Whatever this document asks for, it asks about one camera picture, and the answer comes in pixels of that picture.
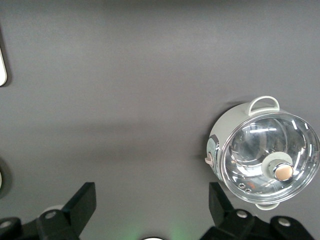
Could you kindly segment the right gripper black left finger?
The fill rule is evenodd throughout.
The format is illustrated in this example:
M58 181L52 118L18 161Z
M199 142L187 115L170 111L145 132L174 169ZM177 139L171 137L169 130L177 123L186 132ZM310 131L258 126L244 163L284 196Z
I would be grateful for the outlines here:
M47 210L28 223L1 218L0 240L80 240L96 207L95 183L86 182L61 209Z

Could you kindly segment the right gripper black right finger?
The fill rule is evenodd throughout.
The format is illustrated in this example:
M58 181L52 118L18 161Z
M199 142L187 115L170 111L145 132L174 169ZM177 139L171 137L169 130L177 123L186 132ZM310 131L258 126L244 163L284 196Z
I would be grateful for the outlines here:
M208 206L214 226L199 240L314 240L292 217L274 216L265 222L244 209L235 209L217 182L209 184Z

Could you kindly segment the beige rectangular rabbit tray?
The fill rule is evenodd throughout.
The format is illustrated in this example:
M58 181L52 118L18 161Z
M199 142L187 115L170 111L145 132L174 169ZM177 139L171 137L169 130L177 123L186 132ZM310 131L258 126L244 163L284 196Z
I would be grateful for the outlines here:
M5 59L2 51L1 32L0 32L0 87L6 84L7 79L8 79L8 74L7 74Z

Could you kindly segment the glass pot lid with knob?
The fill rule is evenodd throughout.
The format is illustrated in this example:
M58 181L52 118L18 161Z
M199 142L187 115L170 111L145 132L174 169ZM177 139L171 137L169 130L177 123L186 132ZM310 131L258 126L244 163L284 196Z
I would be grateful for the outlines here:
M320 138L302 118L284 112L241 123L221 153L222 179L238 198L258 205L300 193L320 168Z

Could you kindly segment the steel pot with glass lid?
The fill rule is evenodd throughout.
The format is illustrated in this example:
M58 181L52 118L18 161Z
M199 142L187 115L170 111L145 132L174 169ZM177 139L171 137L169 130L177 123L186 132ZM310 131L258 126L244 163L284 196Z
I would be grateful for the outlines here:
M227 139L232 134L232 132L236 128L238 128L240 124L244 123L249 119L252 119L262 114L278 112L291 114L281 109L278 100L274 97L260 96L253 99L251 102L239 104L227 110L215 122L210 131L209 138L207 141L205 162L211 167L212 171L220 181L222 181L225 184L222 178L221 171L222 152L223 147ZM260 210L268 211L275 209L280 203L281 202L275 204L253 204L256 205L256 207Z

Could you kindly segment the dark grey table mat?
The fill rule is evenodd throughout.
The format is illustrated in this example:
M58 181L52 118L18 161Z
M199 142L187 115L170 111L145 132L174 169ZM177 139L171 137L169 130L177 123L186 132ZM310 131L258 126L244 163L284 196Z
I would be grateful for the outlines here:
M320 135L320 0L0 0L0 218L95 182L81 240L199 240L216 119L260 96Z

